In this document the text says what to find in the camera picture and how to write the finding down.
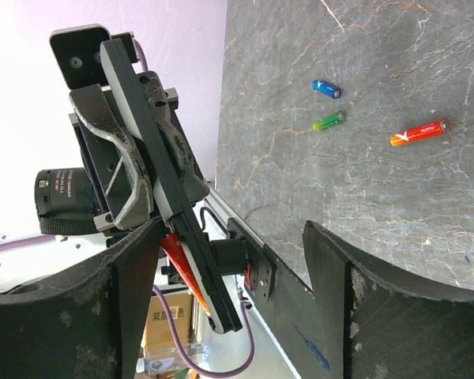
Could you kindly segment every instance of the battery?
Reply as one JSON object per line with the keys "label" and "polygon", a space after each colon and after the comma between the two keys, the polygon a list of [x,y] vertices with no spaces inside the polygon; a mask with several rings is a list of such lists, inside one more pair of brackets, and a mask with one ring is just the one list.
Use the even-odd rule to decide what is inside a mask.
{"label": "battery", "polygon": [[392,135],[389,142],[392,146],[401,146],[402,144],[411,144],[424,140],[425,138],[432,138],[442,136],[450,131],[450,124],[442,119],[431,122],[429,124],[417,126],[416,128],[403,130],[397,134]]}
{"label": "battery", "polygon": [[323,130],[332,126],[334,124],[338,124],[339,122],[343,122],[346,119],[346,114],[343,111],[338,111],[337,113],[331,114],[328,117],[319,120],[313,124],[314,130]]}
{"label": "battery", "polygon": [[313,81],[313,89],[330,96],[332,99],[339,99],[342,95],[342,89],[326,81]]}

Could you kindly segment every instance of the camera lens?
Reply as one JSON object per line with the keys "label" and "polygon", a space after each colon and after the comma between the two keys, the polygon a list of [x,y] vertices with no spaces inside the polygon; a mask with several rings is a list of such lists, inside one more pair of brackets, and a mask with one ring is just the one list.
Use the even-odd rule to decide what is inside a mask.
{"label": "camera lens", "polygon": [[35,203],[44,234],[97,233],[93,217],[102,211],[83,167],[41,171],[36,178]]}
{"label": "camera lens", "polygon": [[82,67],[82,59],[80,59],[79,57],[72,57],[70,59],[70,65],[74,69],[80,69]]}

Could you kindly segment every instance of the gray marble table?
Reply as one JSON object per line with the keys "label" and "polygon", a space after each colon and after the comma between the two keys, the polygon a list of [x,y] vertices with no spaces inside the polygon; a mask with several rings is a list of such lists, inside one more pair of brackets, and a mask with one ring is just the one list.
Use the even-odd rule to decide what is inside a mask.
{"label": "gray marble table", "polygon": [[[216,188],[229,204],[307,283],[314,220],[474,289],[474,0],[229,0],[227,18]],[[338,110],[345,123],[312,130]],[[445,136],[390,145],[439,118]]]}

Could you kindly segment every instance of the green battery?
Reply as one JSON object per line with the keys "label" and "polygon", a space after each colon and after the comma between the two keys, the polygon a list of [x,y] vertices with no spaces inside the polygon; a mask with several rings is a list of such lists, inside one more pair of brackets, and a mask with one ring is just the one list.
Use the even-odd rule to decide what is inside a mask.
{"label": "green battery", "polygon": [[325,128],[328,128],[329,126],[332,126],[334,124],[337,124],[339,122],[344,122],[346,119],[346,114],[343,111],[338,111],[337,113],[331,114],[328,117],[323,118],[322,120],[319,120],[318,122],[315,122],[313,124],[313,129],[314,130],[323,130]]}

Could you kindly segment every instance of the red battery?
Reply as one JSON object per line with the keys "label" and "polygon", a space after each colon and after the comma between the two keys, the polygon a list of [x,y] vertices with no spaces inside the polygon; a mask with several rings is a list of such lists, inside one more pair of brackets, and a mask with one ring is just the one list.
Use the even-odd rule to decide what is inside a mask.
{"label": "red battery", "polygon": [[432,138],[441,136],[450,131],[450,124],[446,120],[437,120],[430,124],[417,126],[416,128],[404,130],[400,133],[392,135],[389,142],[392,146],[400,146],[402,144],[411,144],[424,140],[425,138]]}

